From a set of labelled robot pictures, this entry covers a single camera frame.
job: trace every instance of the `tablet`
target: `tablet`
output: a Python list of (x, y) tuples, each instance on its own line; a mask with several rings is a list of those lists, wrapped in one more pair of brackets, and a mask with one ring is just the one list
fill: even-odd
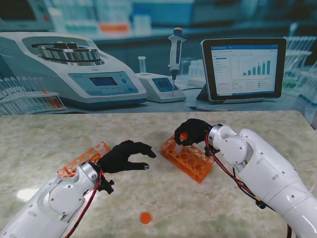
[(204, 40), (201, 47), (210, 101), (281, 96), (286, 39)]

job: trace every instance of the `display screen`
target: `display screen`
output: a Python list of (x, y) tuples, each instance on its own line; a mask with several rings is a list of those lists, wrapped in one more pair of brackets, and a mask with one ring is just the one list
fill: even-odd
[(112, 77), (89, 78), (96, 86), (118, 85)]
[(278, 45), (212, 46), (218, 96), (273, 93)]
[(166, 81), (160, 81), (158, 82), (159, 86), (161, 88), (167, 88), (168, 87), (168, 83)]
[(0, 0), (2, 20), (36, 20), (27, 0)]

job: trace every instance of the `black glove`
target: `black glove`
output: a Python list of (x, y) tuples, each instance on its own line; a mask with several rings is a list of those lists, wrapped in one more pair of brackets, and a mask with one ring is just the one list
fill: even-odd
[(156, 154), (151, 148), (142, 142), (134, 143), (132, 140), (127, 140), (114, 146), (97, 164), (101, 166), (104, 173), (110, 174), (128, 170), (148, 170), (150, 166), (147, 163), (132, 163), (128, 159), (130, 155), (138, 153), (155, 158)]
[[(205, 140), (206, 134), (209, 133), (211, 129), (212, 126), (203, 120), (188, 119), (176, 129), (174, 140), (178, 145), (182, 144), (184, 146), (199, 143)], [(187, 133), (187, 139), (181, 141), (179, 136), (183, 132)]]

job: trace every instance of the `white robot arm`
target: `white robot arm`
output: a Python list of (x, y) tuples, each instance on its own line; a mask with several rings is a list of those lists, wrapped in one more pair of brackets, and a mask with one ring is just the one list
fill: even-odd
[(282, 155), (248, 129), (237, 134), (215, 125), (208, 137), (250, 191), (279, 213), (297, 236), (317, 238), (317, 200)]
[(0, 238), (60, 238), (85, 202), (84, 193), (99, 179), (91, 164), (77, 167), (71, 178), (56, 176), (16, 214)]

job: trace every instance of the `orange cap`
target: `orange cap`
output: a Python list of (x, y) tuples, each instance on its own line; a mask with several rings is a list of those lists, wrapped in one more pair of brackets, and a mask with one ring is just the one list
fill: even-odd
[(148, 224), (151, 222), (151, 215), (148, 212), (142, 213), (140, 220), (143, 224)]
[(180, 133), (179, 138), (180, 138), (181, 140), (187, 140), (187, 133), (186, 133), (186, 132)]

